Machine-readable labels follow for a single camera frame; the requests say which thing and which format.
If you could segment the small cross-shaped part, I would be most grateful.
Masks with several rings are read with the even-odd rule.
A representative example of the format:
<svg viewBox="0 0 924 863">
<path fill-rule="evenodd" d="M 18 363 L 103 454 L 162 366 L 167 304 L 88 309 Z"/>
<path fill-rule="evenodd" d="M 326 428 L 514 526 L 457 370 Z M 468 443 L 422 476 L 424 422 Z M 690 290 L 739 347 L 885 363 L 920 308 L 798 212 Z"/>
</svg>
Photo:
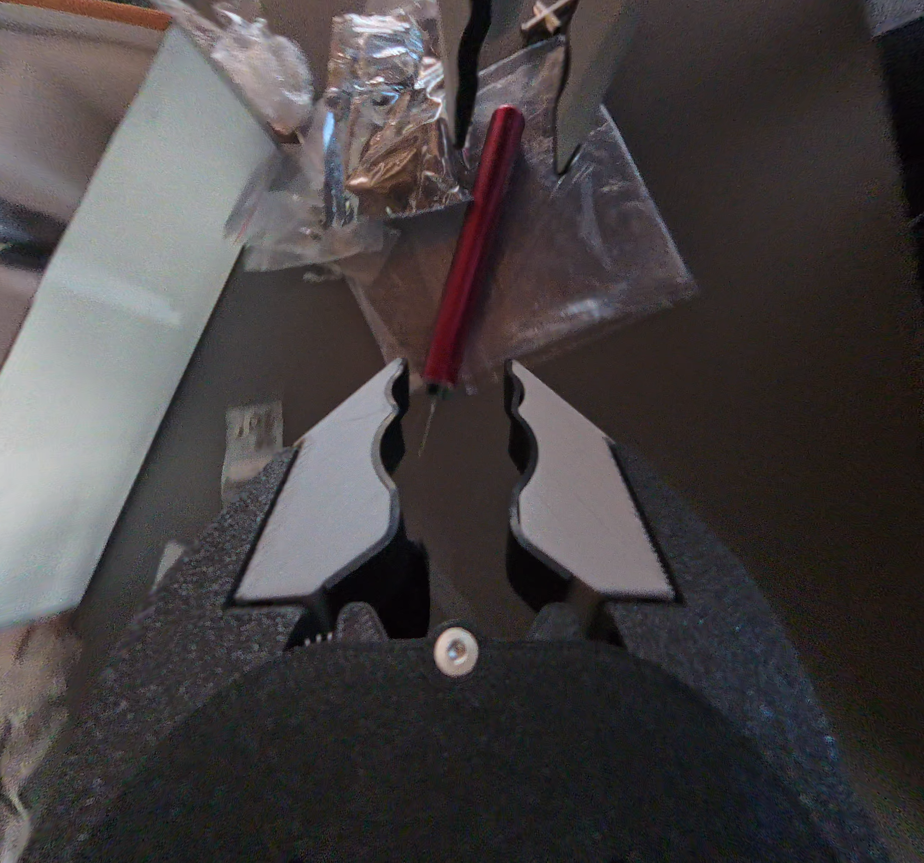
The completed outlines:
<svg viewBox="0 0 924 863">
<path fill-rule="evenodd" d="M 536 0 L 532 6 L 531 16 L 520 25 L 521 34 L 524 37 L 554 36 L 562 29 L 565 12 L 569 6 L 569 0 L 557 0 L 554 3 Z"/>
</svg>

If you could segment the silver foil parts bag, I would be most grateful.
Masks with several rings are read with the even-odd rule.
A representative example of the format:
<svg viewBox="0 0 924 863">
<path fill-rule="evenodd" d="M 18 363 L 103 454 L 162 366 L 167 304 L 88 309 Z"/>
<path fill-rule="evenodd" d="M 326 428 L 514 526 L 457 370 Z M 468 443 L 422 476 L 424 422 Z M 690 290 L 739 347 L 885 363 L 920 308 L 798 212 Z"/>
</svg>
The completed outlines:
<svg viewBox="0 0 924 863">
<path fill-rule="evenodd" d="M 429 21 L 402 9 L 335 16 L 327 81 L 321 127 L 332 224 L 468 202 Z"/>
</svg>

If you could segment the small clear screw bag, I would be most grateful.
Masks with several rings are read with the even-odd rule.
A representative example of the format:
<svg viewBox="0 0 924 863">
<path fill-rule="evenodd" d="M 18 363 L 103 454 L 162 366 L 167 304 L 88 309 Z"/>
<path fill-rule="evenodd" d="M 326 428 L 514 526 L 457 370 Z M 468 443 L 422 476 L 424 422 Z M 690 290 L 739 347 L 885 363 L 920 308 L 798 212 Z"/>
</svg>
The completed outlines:
<svg viewBox="0 0 924 863">
<path fill-rule="evenodd" d="M 283 449 L 280 400 L 225 410 L 225 455 L 221 474 L 222 504 L 237 498 L 248 481 Z"/>
</svg>

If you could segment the large clear plastic bag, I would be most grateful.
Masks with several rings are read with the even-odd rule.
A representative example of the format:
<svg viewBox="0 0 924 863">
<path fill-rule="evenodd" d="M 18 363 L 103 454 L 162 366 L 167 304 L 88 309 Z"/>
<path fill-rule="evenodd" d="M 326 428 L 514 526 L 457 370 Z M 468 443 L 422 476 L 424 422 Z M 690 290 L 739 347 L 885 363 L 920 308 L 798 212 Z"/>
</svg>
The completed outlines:
<svg viewBox="0 0 924 863">
<path fill-rule="evenodd" d="M 526 119 L 491 269 L 459 373 L 469 394 L 498 382 L 505 361 L 548 359 L 695 292 L 694 279 L 605 107 L 568 171 L 555 173 L 555 95 L 565 41 L 545 40 L 479 75 L 464 153 L 473 179 L 496 108 Z M 340 263 L 385 361 L 409 361 L 423 384 L 433 321 L 464 210 L 400 222 L 391 243 Z"/>
</svg>

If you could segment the white box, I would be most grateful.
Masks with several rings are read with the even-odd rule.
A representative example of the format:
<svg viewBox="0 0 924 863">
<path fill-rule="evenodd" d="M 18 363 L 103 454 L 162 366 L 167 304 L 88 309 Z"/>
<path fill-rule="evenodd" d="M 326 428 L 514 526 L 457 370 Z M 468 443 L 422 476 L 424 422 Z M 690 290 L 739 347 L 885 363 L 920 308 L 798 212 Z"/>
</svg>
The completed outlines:
<svg viewBox="0 0 924 863">
<path fill-rule="evenodd" d="M 75 607 L 237 262 L 273 140 L 172 28 L 2 367 L 1 615 Z"/>
</svg>

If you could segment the clear zip bag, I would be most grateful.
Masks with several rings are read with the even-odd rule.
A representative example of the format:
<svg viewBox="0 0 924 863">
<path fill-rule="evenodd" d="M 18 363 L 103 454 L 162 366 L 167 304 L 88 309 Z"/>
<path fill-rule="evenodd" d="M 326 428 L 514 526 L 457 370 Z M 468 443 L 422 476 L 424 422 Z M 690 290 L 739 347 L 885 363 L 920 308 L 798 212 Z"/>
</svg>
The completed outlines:
<svg viewBox="0 0 924 863">
<path fill-rule="evenodd" d="M 274 151 L 248 177 L 224 224 L 225 243 L 245 271 L 307 269 L 338 278 L 369 262 L 382 264 L 399 233 L 380 220 L 335 222 L 322 176 L 307 174 L 287 149 Z"/>
</svg>

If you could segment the dark grey box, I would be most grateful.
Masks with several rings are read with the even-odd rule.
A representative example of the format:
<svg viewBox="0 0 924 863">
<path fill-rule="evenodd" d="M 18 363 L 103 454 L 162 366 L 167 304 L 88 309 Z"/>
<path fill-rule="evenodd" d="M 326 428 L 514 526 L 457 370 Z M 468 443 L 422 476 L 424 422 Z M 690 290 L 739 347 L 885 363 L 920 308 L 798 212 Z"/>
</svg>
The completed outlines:
<svg viewBox="0 0 924 863">
<path fill-rule="evenodd" d="M 883 60 L 896 149 L 914 233 L 923 219 L 923 0 L 865 0 Z"/>
</svg>

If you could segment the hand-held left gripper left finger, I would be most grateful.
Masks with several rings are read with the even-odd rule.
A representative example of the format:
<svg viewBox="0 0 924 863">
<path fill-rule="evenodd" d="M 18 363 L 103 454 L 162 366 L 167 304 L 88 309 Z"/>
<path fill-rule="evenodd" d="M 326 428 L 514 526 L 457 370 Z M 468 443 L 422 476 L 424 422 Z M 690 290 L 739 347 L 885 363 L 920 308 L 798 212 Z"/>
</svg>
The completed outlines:
<svg viewBox="0 0 924 863">
<path fill-rule="evenodd" d="M 382 552 L 399 529 L 408 361 L 397 359 L 305 432 L 233 594 L 305 603 Z"/>
</svg>

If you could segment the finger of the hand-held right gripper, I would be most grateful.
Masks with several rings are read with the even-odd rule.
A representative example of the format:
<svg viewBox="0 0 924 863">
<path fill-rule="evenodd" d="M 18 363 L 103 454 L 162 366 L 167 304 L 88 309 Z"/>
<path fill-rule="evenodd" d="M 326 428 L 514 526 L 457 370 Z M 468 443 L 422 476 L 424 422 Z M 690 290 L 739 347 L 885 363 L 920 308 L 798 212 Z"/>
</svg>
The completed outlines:
<svg viewBox="0 0 924 863">
<path fill-rule="evenodd" d="M 555 101 L 555 168 L 564 174 L 595 129 L 599 108 L 629 45 L 644 0 L 577 0 L 565 30 Z"/>
<path fill-rule="evenodd" d="M 445 109 L 456 149 L 467 142 L 479 88 L 479 57 L 491 28 L 491 0 L 436 0 Z"/>
</svg>

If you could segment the wooden edged board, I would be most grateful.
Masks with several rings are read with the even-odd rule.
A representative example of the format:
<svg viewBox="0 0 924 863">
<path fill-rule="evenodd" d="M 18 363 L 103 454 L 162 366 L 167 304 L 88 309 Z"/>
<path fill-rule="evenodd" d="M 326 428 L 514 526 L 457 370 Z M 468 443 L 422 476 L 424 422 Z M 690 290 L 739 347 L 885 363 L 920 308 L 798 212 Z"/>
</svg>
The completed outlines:
<svg viewBox="0 0 924 863">
<path fill-rule="evenodd" d="M 167 30 L 172 21 L 169 14 L 158 9 L 104 0 L 1 0 L 1 2 L 157 31 Z"/>
</svg>

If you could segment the red screwdriver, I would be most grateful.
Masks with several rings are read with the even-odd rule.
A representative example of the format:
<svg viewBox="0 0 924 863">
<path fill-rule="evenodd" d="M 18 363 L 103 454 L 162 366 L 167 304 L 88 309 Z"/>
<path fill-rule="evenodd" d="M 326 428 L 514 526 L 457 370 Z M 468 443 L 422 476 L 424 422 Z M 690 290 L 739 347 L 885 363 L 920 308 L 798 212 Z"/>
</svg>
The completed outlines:
<svg viewBox="0 0 924 863">
<path fill-rule="evenodd" d="M 418 456 L 424 452 L 440 400 L 458 382 L 525 125 L 524 114 L 512 104 L 491 114 L 424 361 L 422 378 L 431 402 Z"/>
</svg>

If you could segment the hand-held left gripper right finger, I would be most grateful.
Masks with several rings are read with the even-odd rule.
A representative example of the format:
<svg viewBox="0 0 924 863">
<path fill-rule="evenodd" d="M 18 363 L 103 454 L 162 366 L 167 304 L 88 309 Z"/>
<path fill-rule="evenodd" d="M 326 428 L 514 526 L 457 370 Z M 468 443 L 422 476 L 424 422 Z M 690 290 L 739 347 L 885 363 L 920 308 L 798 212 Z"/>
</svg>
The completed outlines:
<svg viewBox="0 0 924 863">
<path fill-rule="evenodd" d="M 675 602 L 662 550 L 611 438 L 518 361 L 504 366 L 517 471 L 506 569 L 526 602 L 575 591 L 605 602 Z"/>
</svg>

